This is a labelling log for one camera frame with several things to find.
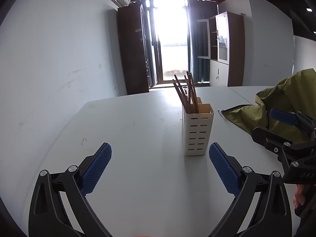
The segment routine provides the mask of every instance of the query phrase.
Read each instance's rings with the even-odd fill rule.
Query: textured blue pad
[[[231,167],[221,150],[213,143],[210,146],[210,159],[221,178],[226,190],[238,197],[240,193],[239,177],[235,170]]]
[[[85,197],[86,194],[93,191],[104,169],[108,165],[111,156],[111,146],[109,144],[106,144],[82,176],[82,185],[80,189],[82,196]]]
[[[272,109],[270,110],[270,116],[278,120],[282,123],[285,123],[287,125],[297,125],[298,124],[298,119],[296,118],[295,114],[287,113],[284,111],[279,111],[277,109]]]

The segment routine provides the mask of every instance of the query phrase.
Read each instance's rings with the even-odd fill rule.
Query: wall
[[[316,42],[304,37],[294,36],[293,73],[310,68],[316,70]]]
[[[116,14],[110,0],[16,0],[0,26],[0,196],[18,225],[70,119],[126,92]]]
[[[292,20],[266,0],[226,0],[219,13],[243,13],[244,86],[274,86],[291,75],[294,58]]]
[[[244,14],[245,25],[245,69],[243,85],[250,86],[254,61],[254,37],[252,13],[249,0],[226,0],[218,5],[218,13],[230,11],[236,14]]]
[[[253,33],[252,86],[274,86],[292,74],[292,20],[266,0],[249,0]]]

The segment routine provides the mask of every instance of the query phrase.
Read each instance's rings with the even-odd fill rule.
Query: cabinet
[[[244,18],[224,12],[209,18],[210,86],[242,86],[245,66]]]
[[[118,32],[127,94],[149,92],[149,56],[141,4],[118,8]]]

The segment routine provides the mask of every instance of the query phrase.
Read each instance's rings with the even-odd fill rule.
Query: tabletop
[[[196,92],[215,111],[209,145],[218,142],[227,155],[257,173],[278,170],[283,174],[275,154],[217,112],[245,104],[251,97],[254,102],[255,94],[264,88],[199,87]],[[86,198],[111,235],[207,237],[234,196],[227,193],[208,155],[184,156],[181,109],[174,88],[88,102],[56,140],[39,172],[64,172],[107,142],[112,159]],[[25,202],[24,231],[36,179]],[[286,189],[296,229],[295,186],[286,184]],[[258,198],[256,194],[240,230],[247,228]],[[66,196],[62,199],[73,227],[80,230]]]

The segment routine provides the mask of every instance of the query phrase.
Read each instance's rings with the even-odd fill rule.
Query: slotted plastic container
[[[210,104],[201,103],[199,97],[197,100],[199,114],[187,114],[182,107],[182,135],[185,155],[205,155],[210,139],[214,111]]]

